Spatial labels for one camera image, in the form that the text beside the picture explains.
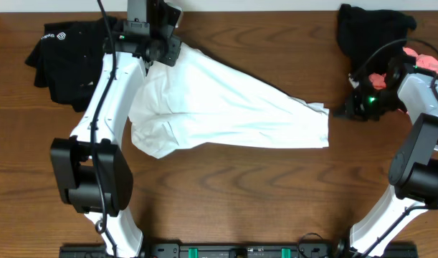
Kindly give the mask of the white t-shirt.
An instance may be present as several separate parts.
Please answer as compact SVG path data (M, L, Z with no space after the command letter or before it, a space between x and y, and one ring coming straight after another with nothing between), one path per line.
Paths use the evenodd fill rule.
M154 158L204 143L327 148L329 110L286 95L182 44L172 67L156 62L130 109L131 140Z

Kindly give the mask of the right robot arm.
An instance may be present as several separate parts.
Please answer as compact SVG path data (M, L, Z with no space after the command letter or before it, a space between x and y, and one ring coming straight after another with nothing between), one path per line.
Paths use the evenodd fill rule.
M415 244L394 238L413 219L438 210L438 74L414 64L395 64L387 86L373 87L366 75L350 75L353 92L338 116L377 119L403 110L411 130L391 161L389 184L368 214L339 241L334 257L417 257Z

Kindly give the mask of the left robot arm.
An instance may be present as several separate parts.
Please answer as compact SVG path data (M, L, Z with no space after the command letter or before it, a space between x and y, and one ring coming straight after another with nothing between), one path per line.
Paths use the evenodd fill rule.
M135 93L155 63L174 66L181 40L176 24L125 21L105 40L103 65L90 104L68 138L50 148L63 203L85 215L101 246L64 246L60 257L143 257L143 233L129 208L133 174L121 145Z

